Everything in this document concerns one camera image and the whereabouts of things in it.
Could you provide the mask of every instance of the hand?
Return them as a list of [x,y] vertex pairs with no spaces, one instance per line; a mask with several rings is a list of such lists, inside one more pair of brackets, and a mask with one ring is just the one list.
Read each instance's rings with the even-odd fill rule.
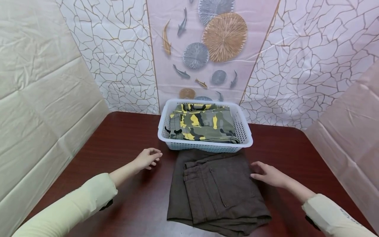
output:
[[251,165],[255,171],[255,174],[250,175],[253,179],[263,181],[266,184],[279,188],[285,188],[291,181],[291,178],[288,175],[280,172],[271,165],[267,165],[260,161],[254,162]]
[[162,156],[160,150],[155,148],[144,149],[132,162],[136,165],[138,170],[151,170],[152,166],[156,166],[159,158]]

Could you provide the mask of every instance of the folded pants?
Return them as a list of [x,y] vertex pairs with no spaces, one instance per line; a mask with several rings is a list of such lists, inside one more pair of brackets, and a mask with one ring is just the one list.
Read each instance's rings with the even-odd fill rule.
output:
[[243,154],[194,149],[178,156],[167,217],[231,237],[271,220]]

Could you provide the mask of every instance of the dark red tabletop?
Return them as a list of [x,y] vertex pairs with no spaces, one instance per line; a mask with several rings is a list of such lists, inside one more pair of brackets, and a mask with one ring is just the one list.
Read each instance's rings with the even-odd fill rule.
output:
[[[163,152],[153,171],[142,171],[128,180],[114,204],[83,223],[68,236],[77,237],[216,237],[181,223],[166,220],[172,172],[178,151],[157,137],[160,116],[113,112],[96,129],[28,218],[86,180],[132,161],[144,148]],[[250,124],[254,144],[245,149],[251,161],[273,165],[316,193],[322,193],[371,231],[372,228],[305,134],[295,128]],[[254,231],[254,237],[324,236],[305,220],[301,204],[286,190],[260,185],[273,220]]]

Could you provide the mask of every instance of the yellow camouflage fabric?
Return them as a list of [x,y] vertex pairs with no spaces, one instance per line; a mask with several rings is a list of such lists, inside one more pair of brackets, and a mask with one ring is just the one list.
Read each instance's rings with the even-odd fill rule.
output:
[[240,144],[230,108],[215,104],[181,104],[170,114],[170,138]]

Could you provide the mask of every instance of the light green sleeve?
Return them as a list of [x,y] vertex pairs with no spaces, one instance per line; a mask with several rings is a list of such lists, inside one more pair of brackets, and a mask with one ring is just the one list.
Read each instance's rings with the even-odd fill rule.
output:
[[322,194],[310,198],[302,208],[328,237],[376,237],[335,202]]
[[62,237],[104,207],[117,189],[107,173],[99,174],[28,220],[13,237]]

